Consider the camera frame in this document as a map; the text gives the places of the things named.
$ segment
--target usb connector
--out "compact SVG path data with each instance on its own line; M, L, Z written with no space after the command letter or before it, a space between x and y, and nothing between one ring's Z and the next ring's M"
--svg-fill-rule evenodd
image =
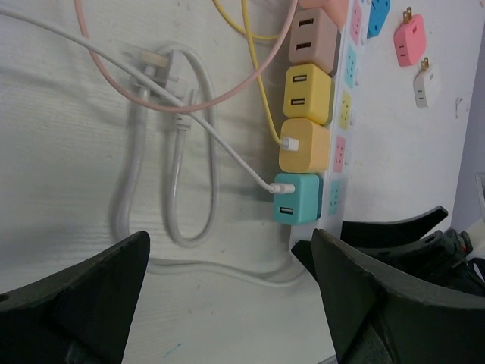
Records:
M293 83L305 82L308 79L306 74L299 74L298 76L293 76Z
M295 212L293 209L288 207L280 207L280 214L293 215Z
M313 19L306 19L306 20L302 20L298 23L298 27L303 27L305 25L310 25L310 24L313 24L314 20Z
M304 105L305 104L305 99L292 99L290 104L292 106L296 106L296 105Z
M306 43L300 43L296 45L296 50L298 51L299 49L305 49L305 48L311 48L311 42L306 42Z

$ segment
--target white cable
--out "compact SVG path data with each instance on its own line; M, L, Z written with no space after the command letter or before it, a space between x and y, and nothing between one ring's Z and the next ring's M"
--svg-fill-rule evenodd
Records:
M212 100L215 98L214 86L212 84L209 72L200 59L200 57L190 47L173 43L161 47L158 53L166 55L170 52L181 52L189 61L200 85L202 86L202 93L205 100ZM206 111L206 118L211 126L216 130L217 127L217 107L213 106ZM209 209L208 219L200 232L194 237L185 238L180 233L177 222L177 192L179 185L180 169L182 167L183 149L185 145L187 129L185 127L177 128L177 135L175 138L174 161L172 163L170 188L167 196L167 230L171 239L179 246L184 248L195 248L200 246L210 236L215 223L217 214L217 207L219 204L219 168L217 167L217 146L213 138L209 138L209 168L211 175L211 207Z
M91 40L71 33L64 27L61 27L50 21L38 19L35 16L25 14L22 11L16 11L14 9L6 8L3 5L0 5L0 15L5 15L7 17L12 17L36 25L45 30L56 33L59 36L63 36L64 38L67 38L79 44L80 46L90 49L107 61L119 67L121 70L127 72L129 75L135 77L140 83L146 85L149 89L162 96L164 99L168 100L172 105L184 106L183 102L181 102L175 96L171 95L167 90L159 86L145 74L138 71L135 67L129 64L118 61L116 56L110 55L109 53L103 51L101 47L97 46L95 42ZM233 157L234 160L254 178L259 186L261 186L270 193L293 193L295 191L295 187L292 184L267 184L266 182L264 182L264 180L259 177L259 175L251 167L249 167L246 162L244 162L239 154L237 154L237 152L217 133L217 131L206 120L201 119L199 116L197 116L196 113L191 113L190 116L193 117L194 120L196 120L204 129L206 129L207 132L211 134L211 136L216 139L217 142L221 144L224 149L226 149L229 155Z
M200 59L198 59L197 55L194 51L192 51L189 47L180 44L171 44L166 45L158 50L158 53L165 54L170 50L177 50L179 52L183 52L184 55L188 56L191 65L194 67L194 71L198 73L198 77L201 79L202 88L207 94L207 97L211 97L211 93L214 92L211 86L211 80L208 75L208 72L205 69L204 64ZM149 77L155 74L155 69L152 66L148 66L145 70L145 74ZM149 92L145 87L142 87L139 91L139 95L143 99L147 99L149 97ZM147 111L148 109L143 108L142 106L137 105L136 110L136 125L134 131L134 138L133 138L133 148L132 153L130 155L130 161L128 164L127 170L127 180L125 181L122 193L120 195L120 203L118 204L118 210L115 214L115 235L118 240L122 240L130 235L130 211L131 205L133 202L133 197L136 192L136 185L138 184L138 179L140 176L140 172L142 169L143 163L143 154L145 150L145 141L146 141L146 128L147 128ZM217 109L210 108L207 110L209 120L212 120L215 124L217 120ZM171 199L172 199L172 206L171 206L171 214L175 214L175 196L177 192L177 180L180 172L180 166L182 162L183 156L183 140L185 138L185 130L178 130L177 131L177 140L175 142L175 153L174 153L174 170L173 176L171 181ZM212 177L214 180L212 181L212 188L213 194L212 195L212 202L217 204L217 188L218 188L218 173L217 173L217 166L215 165L215 153L216 150L212 148L214 144L211 144L211 153L214 153L214 157L211 158L213 163L211 164L212 170ZM203 232L199 235L202 236L203 234L209 234L213 221L211 216L215 214L216 208L215 205L212 205L213 209L211 210L212 215L209 216L208 224L206 225ZM177 220L175 219L172 221L174 229L178 232ZM179 240L176 240L181 246L186 243L193 243L185 241L183 244L180 243ZM226 265L221 265L213 262L181 262L181 261L174 261L169 259L158 259L158 258L150 258L149 266L147 271L154 274L154 275L180 275L186 273L193 273L193 272L211 272L219 275L225 275L228 277L232 277L235 279L239 279L241 281L246 281L252 284L258 284L264 287L272 287L272 288L286 288L291 287L294 284L297 284L300 279L305 275L305 270L298 273L294 278L291 278L287 281L271 281L268 278L272 278L273 276L277 276L280 273L286 272L289 267L285 267L283 269L279 269L277 271L271 271L266 274L256 274L250 271L243 271L242 269L232 268Z
M154 275L183 275L186 273L196 273L206 271L218 275L225 275L253 284L271 288L288 288L297 284L301 278L306 276L306 270L299 272L294 278L287 281L269 281L269 278L288 271L289 267L271 271L265 274L256 274L250 271L243 271L237 268L228 267L212 262L178 262L174 260L150 258L147 272Z

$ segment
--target yellow usb charger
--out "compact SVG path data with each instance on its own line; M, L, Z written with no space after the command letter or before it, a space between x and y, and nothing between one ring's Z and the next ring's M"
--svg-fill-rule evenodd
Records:
M325 125L331 122L333 81L314 64L301 64L286 72L284 113Z
M330 131L309 119L289 119L281 128L281 139L298 140L297 147L280 147L280 168L286 173L322 173L330 160Z

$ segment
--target yellow cable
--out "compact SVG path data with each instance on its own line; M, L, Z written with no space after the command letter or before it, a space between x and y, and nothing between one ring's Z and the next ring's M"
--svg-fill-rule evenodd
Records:
M249 24L248 0L241 0L241 6L242 18L244 20L244 29L246 30L246 38L248 40L249 53L251 54L252 65L254 69L257 70L259 68L259 64L258 57L256 56L255 43L252 39L251 25ZM261 94L261 100L264 106L264 112L266 113L266 118L268 120L268 126L270 128L271 136L276 143L281 144L281 139L276 132L276 128L274 127L273 117L271 116L271 110L268 104L268 98L266 96L266 90L264 89L263 79L261 78L261 76L258 77L258 86L259 92Z
M242 35L246 35L246 30L241 27L236 21L234 21L233 18L230 17L230 15L224 10L224 8L221 5L221 2L219 0L212 0L214 2L215 7L219 10L219 13L221 13L222 17L225 19L226 22L228 22L229 25L231 25L232 28L237 30L239 33ZM258 34L251 34L254 39L257 40L276 40L278 39L278 36L259 36Z

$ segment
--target pink plug adapter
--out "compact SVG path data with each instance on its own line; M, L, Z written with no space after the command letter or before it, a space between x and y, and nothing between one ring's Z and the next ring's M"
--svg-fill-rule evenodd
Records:
M394 46L401 67L417 64L426 52L424 19L421 15L413 16L411 8L404 12L404 24L394 34Z
M339 30L342 30L346 25L349 0L300 0L300 6L304 9L324 9Z
M293 18L289 61L312 63L331 77L339 64L340 32L320 8L299 11Z

